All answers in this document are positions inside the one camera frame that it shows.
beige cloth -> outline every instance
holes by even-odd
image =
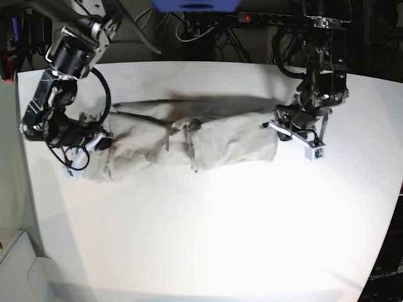
[[[188,165],[205,171],[228,164],[271,162],[277,134],[260,125],[274,118],[275,102],[251,97],[147,101],[115,105],[106,127],[111,148],[91,152],[84,176],[121,179],[153,165]]]

